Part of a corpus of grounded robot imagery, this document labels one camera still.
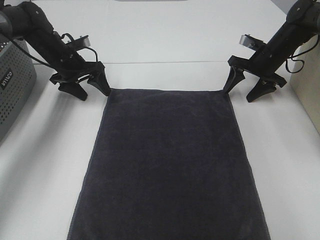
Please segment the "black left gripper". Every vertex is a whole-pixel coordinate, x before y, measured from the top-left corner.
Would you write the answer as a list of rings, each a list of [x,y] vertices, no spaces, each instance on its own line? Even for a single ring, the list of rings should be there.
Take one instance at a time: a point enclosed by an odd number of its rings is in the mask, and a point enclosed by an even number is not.
[[[59,68],[57,73],[50,77],[50,81],[55,85],[59,84],[58,90],[70,94],[82,101],[88,97],[86,91],[80,83],[87,80],[87,83],[97,88],[105,96],[109,96],[111,88],[105,75],[105,66],[101,61],[84,61],[75,69]]]

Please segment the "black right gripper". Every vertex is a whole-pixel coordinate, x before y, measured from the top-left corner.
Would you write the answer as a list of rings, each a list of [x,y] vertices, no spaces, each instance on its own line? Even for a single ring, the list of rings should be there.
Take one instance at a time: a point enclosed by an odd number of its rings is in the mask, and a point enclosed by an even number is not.
[[[232,55],[228,60],[230,71],[223,92],[229,93],[238,83],[243,81],[245,79],[244,71],[267,80],[258,81],[248,93],[246,99],[249,103],[266,94],[275,92],[277,88],[274,83],[280,87],[287,83],[283,77],[275,73],[286,59],[285,54],[268,51],[257,51],[250,59]]]

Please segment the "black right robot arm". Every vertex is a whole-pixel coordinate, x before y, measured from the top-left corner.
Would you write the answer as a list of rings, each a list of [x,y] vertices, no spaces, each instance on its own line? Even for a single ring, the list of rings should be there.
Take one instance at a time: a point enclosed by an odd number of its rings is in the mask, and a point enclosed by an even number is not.
[[[255,52],[249,59],[234,55],[229,58],[230,71],[223,91],[229,93],[245,79],[245,72],[259,78],[246,96],[250,103],[273,93],[277,86],[282,88],[287,82],[276,74],[276,70],[295,57],[298,47],[319,34],[320,3],[316,0],[298,0],[288,11],[285,23],[268,43],[248,34],[241,36],[239,43]]]

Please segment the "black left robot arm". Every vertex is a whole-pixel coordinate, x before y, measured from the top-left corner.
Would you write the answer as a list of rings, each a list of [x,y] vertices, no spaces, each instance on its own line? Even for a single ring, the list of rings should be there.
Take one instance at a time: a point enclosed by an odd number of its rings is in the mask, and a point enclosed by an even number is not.
[[[105,96],[110,95],[103,63],[85,61],[78,54],[80,50],[91,49],[89,37],[74,39],[69,33],[59,35],[35,3],[23,1],[12,6],[1,1],[0,33],[12,43],[25,40],[43,58],[40,63],[56,71],[49,80],[59,85],[59,91],[85,101],[88,94],[80,83],[87,81]]]

